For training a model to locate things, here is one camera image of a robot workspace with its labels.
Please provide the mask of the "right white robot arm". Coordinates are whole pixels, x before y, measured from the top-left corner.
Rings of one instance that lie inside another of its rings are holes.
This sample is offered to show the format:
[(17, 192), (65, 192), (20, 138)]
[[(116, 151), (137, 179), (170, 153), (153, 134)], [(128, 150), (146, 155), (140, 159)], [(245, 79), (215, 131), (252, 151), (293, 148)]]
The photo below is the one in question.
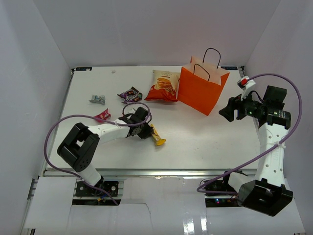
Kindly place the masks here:
[(283, 174), (285, 145), (280, 141), (287, 136), (291, 126), (291, 114), (284, 111), (287, 90), (267, 86), (261, 102), (249, 93), (231, 97), (219, 114), (229, 122), (246, 116), (257, 120), (257, 134), (261, 158), (251, 180), (236, 170), (223, 177), (221, 190), (226, 195), (238, 195), (238, 205), (268, 216), (276, 216), (291, 201), (293, 192), (286, 189)]

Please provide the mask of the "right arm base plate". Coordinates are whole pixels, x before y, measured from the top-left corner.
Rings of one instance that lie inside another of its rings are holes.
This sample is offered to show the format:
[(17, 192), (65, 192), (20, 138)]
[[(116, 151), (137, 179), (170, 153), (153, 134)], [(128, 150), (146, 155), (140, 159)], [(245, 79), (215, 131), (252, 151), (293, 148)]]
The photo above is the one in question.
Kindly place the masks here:
[(229, 175), (222, 177), (204, 187), (206, 208), (232, 208), (239, 207), (238, 194), (228, 184)]

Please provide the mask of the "yellow M&M's packet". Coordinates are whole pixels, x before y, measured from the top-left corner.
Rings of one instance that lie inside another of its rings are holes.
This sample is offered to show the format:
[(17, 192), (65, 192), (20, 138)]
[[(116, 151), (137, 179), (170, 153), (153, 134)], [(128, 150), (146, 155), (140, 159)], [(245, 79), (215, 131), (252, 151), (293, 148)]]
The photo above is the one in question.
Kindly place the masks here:
[(161, 138), (160, 135), (158, 136), (152, 135), (152, 138), (154, 140), (155, 146), (162, 146), (163, 144), (166, 143), (166, 139)]

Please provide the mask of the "brown M&M's packet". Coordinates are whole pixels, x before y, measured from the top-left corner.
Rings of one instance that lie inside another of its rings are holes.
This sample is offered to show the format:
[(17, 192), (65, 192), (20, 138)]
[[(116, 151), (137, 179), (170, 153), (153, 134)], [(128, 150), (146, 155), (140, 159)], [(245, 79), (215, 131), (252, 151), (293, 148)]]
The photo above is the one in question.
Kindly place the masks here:
[(136, 102), (140, 102), (141, 100), (142, 100), (142, 93), (137, 93), (134, 95), (127, 96), (122, 103), (124, 104), (136, 103)]

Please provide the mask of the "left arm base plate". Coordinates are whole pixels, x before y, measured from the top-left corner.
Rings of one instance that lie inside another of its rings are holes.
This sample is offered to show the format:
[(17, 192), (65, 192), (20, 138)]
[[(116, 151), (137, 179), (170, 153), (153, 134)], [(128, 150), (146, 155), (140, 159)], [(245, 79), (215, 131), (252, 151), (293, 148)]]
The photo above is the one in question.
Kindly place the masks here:
[(97, 201), (109, 200), (111, 201), (111, 197), (118, 196), (118, 181), (105, 181), (100, 184), (99, 189), (91, 188), (87, 186), (83, 181), (78, 181), (76, 183), (76, 189), (74, 196), (79, 197), (80, 199), (87, 199), (88, 197), (96, 198)]

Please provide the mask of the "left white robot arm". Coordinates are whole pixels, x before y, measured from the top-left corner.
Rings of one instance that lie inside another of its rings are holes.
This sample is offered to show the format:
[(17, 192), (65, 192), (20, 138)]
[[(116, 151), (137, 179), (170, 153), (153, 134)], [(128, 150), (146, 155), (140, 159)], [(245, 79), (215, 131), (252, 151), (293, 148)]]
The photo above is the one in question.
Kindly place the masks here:
[(103, 191), (103, 177), (91, 163), (98, 145), (132, 136), (151, 137), (153, 128), (145, 121), (148, 114), (147, 109), (138, 107), (114, 124), (85, 126), (77, 123), (59, 145), (57, 154), (87, 182), (86, 188), (92, 195), (99, 195)]

